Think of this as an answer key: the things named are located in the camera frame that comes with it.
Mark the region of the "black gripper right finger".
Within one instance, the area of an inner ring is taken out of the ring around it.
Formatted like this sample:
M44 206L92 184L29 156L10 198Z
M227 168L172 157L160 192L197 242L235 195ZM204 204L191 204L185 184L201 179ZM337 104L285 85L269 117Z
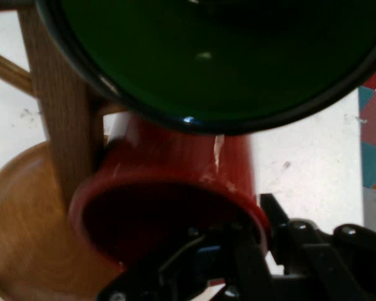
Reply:
M269 300L376 300L376 232L356 224L332 234L290 219L272 194L260 196L271 227L270 251L284 268L268 277Z

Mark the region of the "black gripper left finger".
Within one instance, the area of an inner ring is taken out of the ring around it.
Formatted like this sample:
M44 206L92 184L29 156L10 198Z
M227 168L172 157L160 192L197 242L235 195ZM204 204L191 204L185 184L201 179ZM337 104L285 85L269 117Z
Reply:
M234 252L241 240L261 251L268 235L242 219L206 230L187 228L119 274L97 300L190 300L208 286L234 278Z

